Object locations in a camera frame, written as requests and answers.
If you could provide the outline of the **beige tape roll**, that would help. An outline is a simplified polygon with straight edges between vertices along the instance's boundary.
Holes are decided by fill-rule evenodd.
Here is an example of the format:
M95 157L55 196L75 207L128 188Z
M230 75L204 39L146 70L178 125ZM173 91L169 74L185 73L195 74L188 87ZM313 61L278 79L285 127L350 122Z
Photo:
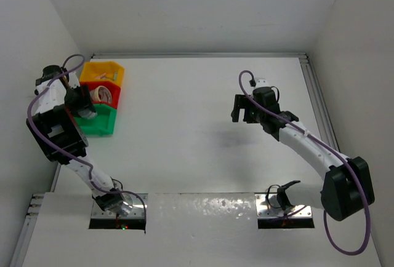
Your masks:
M105 86L98 86L90 92L93 101L112 103L112 94Z

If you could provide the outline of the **orange eraser cap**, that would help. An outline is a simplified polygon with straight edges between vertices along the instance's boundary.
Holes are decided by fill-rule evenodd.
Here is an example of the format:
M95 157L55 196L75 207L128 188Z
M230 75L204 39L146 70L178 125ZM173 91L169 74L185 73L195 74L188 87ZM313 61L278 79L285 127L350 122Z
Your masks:
M98 76L95 77L95 79L106 79L107 78L107 74L106 73L102 73Z

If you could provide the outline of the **grey tape roll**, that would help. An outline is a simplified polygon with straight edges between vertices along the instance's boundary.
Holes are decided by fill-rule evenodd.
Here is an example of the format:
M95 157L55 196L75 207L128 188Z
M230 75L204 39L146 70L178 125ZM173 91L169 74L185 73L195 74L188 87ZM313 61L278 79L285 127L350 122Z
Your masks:
M105 87L98 89L97 97L98 97L100 102L112 103L112 94Z

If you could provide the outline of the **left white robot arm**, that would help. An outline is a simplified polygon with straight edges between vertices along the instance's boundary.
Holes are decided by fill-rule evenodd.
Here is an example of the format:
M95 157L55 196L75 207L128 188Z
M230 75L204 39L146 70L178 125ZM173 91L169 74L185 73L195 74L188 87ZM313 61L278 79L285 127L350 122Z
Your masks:
M58 65L45 67L35 85L36 97L28 107L26 124L46 158L78 175L102 211L124 215L123 194L109 175L94 167L87 138L76 122L97 115L88 87Z

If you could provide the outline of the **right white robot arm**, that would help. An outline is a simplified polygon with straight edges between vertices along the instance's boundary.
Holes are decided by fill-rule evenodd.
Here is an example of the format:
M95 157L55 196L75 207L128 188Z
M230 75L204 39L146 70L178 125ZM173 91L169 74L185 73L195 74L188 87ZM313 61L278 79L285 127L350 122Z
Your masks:
M299 180L277 187L272 198L277 209L287 211L296 204L324 210L342 221L375 201L368 163L362 157L350 158L308 133L299 118L279 106L279 93L269 86L255 86L251 94L236 94L231 120L260 124L263 131L289 147L322 178L317 187L301 186Z

